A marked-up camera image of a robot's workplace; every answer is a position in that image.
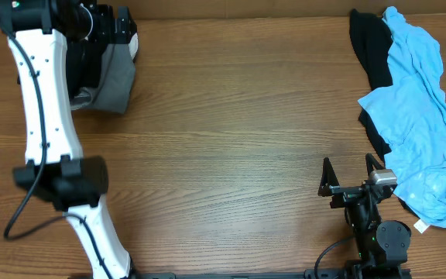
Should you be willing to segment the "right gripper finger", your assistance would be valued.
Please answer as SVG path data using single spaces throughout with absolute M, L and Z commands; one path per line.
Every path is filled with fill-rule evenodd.
M 369 179 L 379 179 L 379 171 L 385 167 L 370 153 L 365 155 L 366 169 Z
M 321 182 L 318 188 L 318 195 L 322 197 L 335 195 L 340 184 L 328 157 L 324 158 Z

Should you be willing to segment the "black t-shirt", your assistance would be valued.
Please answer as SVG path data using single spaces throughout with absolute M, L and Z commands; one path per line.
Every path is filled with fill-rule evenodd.
M 101 78 L 102 54 L 105 43 L 69 42 L 66 53 L 66 79 L 70 99 L 82 88 L 96 88 Z

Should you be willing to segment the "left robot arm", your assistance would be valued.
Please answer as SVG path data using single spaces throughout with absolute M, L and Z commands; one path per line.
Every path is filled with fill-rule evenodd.
M 16 185 L 68 221 L 92 277 L 134 278 L 106 204 L 105 160 L 84 156 L 74 128 L 66 56 L 70 43 L 105 43 L 134 57 L 135 20 L 125 6 L 95 1 L 0 1 L 0 29 L 17 66 L 26 118 L 26 163 L 13 171 Z

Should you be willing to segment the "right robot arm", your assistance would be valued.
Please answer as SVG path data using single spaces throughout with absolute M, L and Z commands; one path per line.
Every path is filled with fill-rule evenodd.
M 352 235 L 327 247 L 317 258 L 309 275 L 315 278 L 338 279 L 405 279 L 410 270 L 403 269 L 407 262 L 412 232 L 405 223 L 381 218 L 378 204 L 393 195 L 397 178 L 392 170 L 382 166 L 372 154 L 365 155 L 368 177 L 361 185 L 342 187 L 336 177 L 331 161 L 323 161 L 318 194 L 330 197 L 331 208 L 342 208 L 345 221 Z M 342 268 L 319 268 L 324 256 L 335 247 L 355 241 L 359 258 L 348 260 Z

